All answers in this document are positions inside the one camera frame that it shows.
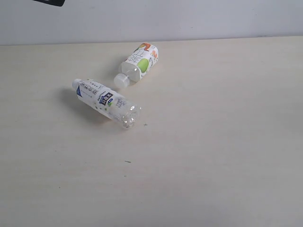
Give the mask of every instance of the white wall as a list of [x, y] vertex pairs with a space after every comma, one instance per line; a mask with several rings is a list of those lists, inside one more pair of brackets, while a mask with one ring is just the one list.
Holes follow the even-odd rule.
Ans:
[[303, 35], [302, 0], [2, 0], [0, 44]]

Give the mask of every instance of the green fruit graphic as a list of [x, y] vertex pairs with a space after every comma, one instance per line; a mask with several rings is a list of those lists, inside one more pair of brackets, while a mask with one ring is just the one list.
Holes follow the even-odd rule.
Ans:
[[141, 69], [142, 73], [145, 73], [147, 71], [148, 65], [149, 65], [149, 61], [146, 58], [142, 58], [139, 62], [138, 62], [138, 67], [139, 69]]

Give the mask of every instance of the clear plastic bottle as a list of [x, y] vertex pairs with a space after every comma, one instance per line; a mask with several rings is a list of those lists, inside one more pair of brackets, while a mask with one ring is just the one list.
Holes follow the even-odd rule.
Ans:
[[154, 45], [143, 43], [131, 56], [119, 66], [119, 74], [116, 75], [114, 83], [118, 88], [125, 88], [130, 80], [138, 82], [150, 68], [157, 63], [159, 58], [158, 48]]
[[131, 128], [140, 115], [140, 106], [92, 79], [75, 79], [72, 87], [77, 91], [78, 99], [123, 128]]

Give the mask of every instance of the bottle cap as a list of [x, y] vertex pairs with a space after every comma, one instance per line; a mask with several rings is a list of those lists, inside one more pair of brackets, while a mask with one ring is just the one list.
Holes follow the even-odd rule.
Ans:
[[83, 80], [82, 79], [75, 79], [73, 82], [72, 82], [72, 88], [77, 90], [78, 87], [79, 87], [79, 84], [82, 82]]
[[129, 78], [123, 73], [119, 73], [114, 78], [114, 83], [118, 88], [125, 88], [129, 85]]

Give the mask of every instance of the white table surface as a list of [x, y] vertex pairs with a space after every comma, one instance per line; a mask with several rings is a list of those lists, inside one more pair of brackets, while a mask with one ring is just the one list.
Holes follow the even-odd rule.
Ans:
[[154, 43], [126, 131], [71, 83], [138, 44], [0, 47], [0, 226], [301, 227], [303, 37]]

